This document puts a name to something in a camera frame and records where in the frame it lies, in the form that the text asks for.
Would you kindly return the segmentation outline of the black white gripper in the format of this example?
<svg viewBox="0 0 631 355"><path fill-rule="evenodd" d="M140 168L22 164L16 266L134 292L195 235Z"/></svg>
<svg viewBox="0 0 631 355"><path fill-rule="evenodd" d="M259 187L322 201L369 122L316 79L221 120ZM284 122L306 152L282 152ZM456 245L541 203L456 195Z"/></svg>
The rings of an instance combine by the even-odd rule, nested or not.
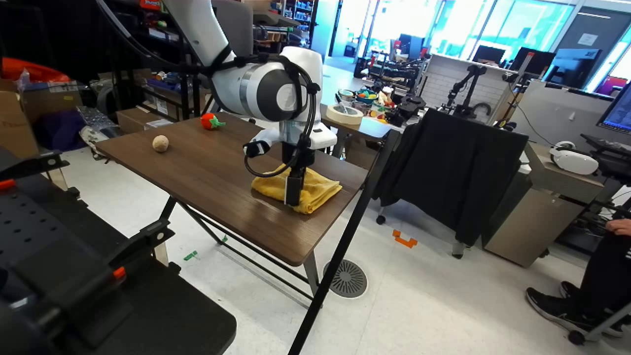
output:
<svg viewBox="0 0 631 355"><path fill-rule="evenodd" d="M263 128L243 144L245 166L251 174L253 160L266 156L274 146L280 148L280 166L274 174L290 172L286 180L284 203L296 207L304 189L306 168L316 162L316 152L337 142L335 134L324 124L280 122L274 128Z"/></svg>

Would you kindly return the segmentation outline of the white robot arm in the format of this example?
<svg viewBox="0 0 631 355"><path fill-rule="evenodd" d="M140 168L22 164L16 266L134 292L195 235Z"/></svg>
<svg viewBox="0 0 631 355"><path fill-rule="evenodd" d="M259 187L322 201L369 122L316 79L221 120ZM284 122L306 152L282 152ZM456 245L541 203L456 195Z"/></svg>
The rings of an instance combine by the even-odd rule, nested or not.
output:
<svg viewBox="0 0 631 355"><path fill-rule="evenodd" d="M276 55L237 55L219 24L211 0L164 0L184 32L211 93L221 109L251 118L276 122L276 130L261 130L245 146L245 162L282 146L282 168L288 174L284 203L298 207L306 170L316 152L337 142L322 122L322 57L314 49L286 45Z"/></svg>

